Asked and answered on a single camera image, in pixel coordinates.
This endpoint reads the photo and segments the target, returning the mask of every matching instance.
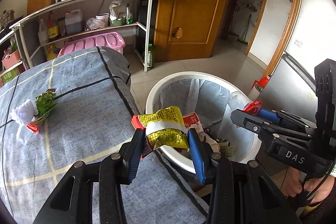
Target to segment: crumpled white plastic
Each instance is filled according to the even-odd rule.
[[[13,108],[10,115],[14,121],[19,124],[19,129],[16,133],[16,139],[19,143],[26,145],[32,135],[32,131],[26,128],[26,125],[31,123],[36,112],[34,103],[28,99],[23,104]]]

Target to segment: wooden door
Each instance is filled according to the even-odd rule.
[[[155,61],[210,57],[227,0],[159,0]]]

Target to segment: tile floor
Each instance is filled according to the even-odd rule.
[[[155,63],[148,72],[135,54],[125,54],[131,68],[131,92],[141,113],[152,87],[162,78],[182,71],[199,71],[223,78],[246,95],[254,80],[259,80],[264,70],[247,57],[246,45],[239,42],[227,42],[218,39],[213,48],[213,56],[204,59],[188,59]]]

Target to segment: red lid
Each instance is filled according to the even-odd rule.
[[[257,115],[261,108],[261,101],[252,102],[248,104],[243,111],[251,115]]]

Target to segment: human hand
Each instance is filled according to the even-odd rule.
[[[322,178],[310,179],[304,184],[304,189],[307,191],[312,191],[321,182]],[[318,188],[315,192],[315,196],[310,204],[318,203],[323,201],[331,192],[334,186],[335,178],[333,176],[328,176],[325,182]],[[300,181],[300,171],[288,167],[287,175],[283,181],[283,186],[281,187],[281,192],[286,196],[291,196],[294,198],[297,194],[302,192],[302,183]]]

